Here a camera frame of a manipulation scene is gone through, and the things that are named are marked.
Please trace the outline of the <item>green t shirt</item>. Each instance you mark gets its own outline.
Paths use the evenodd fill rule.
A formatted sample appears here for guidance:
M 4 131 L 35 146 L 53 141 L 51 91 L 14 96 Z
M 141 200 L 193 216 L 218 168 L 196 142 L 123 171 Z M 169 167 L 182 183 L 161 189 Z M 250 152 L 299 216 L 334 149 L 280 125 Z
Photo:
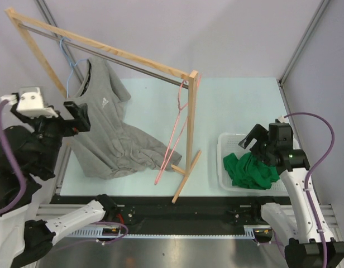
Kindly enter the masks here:
M 244 189 L 269 190 L 280 176 L 273 166 L 267 166 L 248 152 L 240 158 L 231 153 L 223 158 L 223 167 L 232 185 Z

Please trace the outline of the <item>grey adidas t shirt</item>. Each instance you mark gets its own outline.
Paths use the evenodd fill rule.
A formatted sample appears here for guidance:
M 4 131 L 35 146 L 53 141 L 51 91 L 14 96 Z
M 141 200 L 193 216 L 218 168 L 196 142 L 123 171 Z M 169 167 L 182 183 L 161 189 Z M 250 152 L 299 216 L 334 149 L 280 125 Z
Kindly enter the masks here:
M 166 152 L 159 140 L 124 123 L 128 90 L 106 60 L 91 56 L 83 84 L 69 99 L 88 106 L 90 131 L 71 139 L 70 145 L 86 177 L 115 179 L 145 169 L 157 170 Z

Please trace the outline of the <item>blue wire hanger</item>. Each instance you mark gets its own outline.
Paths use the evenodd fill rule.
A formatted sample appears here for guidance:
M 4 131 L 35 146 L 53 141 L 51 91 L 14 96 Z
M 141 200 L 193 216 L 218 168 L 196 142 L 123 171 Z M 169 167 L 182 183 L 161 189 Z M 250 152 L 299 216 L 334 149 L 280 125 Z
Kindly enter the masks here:
M 70 41 L 70 39 L 65 37 L 65 36 L 63 36 L 59 40 L 59 48 L 60 48 L 61 52 L 63 53 L 65 59 L 67 60 L 67 62 L 69 64 L 69 68 L 70 68 L 70 73 L 69 73 L 69 76 L 68 76 L 68 78 L 66 80 L 66 97 L 69 98 L 69 83 L 70 83 L 70 80 L 71 80 L 71 78 L 72 78 L 74 73 L 80 74 L 80 69 L 79 69 L 78 65 L 81 62 L 88 61 L 88 58 L 80 59 L 78 61 L 75 61 L 74 57 L 70 53 L 70 50 L 68 49 L 67 45 L 65 45 L 65 41 Z

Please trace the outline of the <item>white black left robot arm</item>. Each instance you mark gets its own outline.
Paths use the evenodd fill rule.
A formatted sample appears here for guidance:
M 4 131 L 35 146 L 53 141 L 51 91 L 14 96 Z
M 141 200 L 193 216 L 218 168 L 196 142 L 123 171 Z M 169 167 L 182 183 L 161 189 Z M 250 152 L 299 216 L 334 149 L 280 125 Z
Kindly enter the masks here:
M 86 104 L 67 101 L 64 107 L 71 119 L 43 103 L 29 116 L 20 100 L 0 102 L 0 267 L 29 265 L 74 231 L 116 219 L 117 205 L 106 194 L 54 219 L 28 216 L 34 195 L 55 177 L 63 138 L 90 130 Z

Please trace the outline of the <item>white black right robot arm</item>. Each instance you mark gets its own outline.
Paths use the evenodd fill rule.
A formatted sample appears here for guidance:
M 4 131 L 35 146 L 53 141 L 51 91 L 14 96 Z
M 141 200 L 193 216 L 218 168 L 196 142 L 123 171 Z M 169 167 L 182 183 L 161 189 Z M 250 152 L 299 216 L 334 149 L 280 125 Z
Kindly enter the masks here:
M 337 267 L 344 259 L 344 242 L 337 241 L 317 202 L 306 153 L 299 148 L 286 122 L 264 128 L 256 124 L 238 144 L 267 166 L 276 168 L 290 198 L 294 218 L 280 204 L 251 209 L 257 224 L 267 222 L 284 247 L 288 267 Z

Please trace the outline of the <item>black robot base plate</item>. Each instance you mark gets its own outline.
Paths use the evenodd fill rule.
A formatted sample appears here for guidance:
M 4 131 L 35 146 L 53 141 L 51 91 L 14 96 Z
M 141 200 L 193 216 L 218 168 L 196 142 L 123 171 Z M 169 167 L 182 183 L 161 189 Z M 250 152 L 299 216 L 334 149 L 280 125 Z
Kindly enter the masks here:
M 264 224 L 260 208 L 266 203 L 290 205 L 288 197 L 118 197 L 115 221 L 131 235 L 231 236 L 245 226 Z

